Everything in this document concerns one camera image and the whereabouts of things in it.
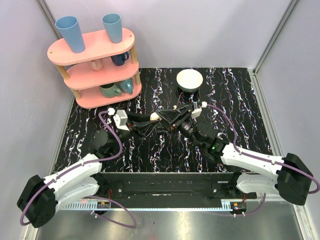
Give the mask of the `white earbud charging case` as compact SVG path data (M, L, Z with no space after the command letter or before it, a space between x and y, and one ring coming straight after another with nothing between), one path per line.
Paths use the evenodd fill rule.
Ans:
M156 120L160 120L161 117L156 113L156 112L153 112L151 115L150 115L150 120L151 121L156 121Z

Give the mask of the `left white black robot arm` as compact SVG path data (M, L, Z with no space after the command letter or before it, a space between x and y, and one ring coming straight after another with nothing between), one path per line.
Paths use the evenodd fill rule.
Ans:
M101 174L103 164L122 154L121 138L126 133L134 131L147 136L161 117L155 112L150 115L140 115L117 110L113 119L120 130L118 135L104 120L104 114L110 114L110 110L98 114L105 128L94 134L91 149L85 157L59 172L46 177L36 174L27 181L17 201L17 207L21 210L22 226L42 227L58 211L81 199L98 200L97 207L90 208L95 218L102 218L103 212L109 209L111 204L125 209L111 198L113 192Z

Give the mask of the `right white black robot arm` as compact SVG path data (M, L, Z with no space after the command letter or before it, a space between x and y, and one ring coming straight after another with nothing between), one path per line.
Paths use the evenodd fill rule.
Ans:
M308 167L295 154L274 156L237 147L218 137L218 130L207 121L198 121L202 108L191 110L189 106L163 110L151 114L169 131L178 130L195 143L207 159L225 166L247 170L237 173L235 181L227 185L228 195L239 198L243 194L263 193L279 195L287 202L303 206L314 177Z

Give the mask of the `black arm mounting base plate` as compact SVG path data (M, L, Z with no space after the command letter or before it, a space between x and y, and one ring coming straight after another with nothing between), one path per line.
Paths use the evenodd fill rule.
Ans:
M236 188L239 173L224 172L105 172L112 197L190 195L214 199L256 199L255 192L243 193Z

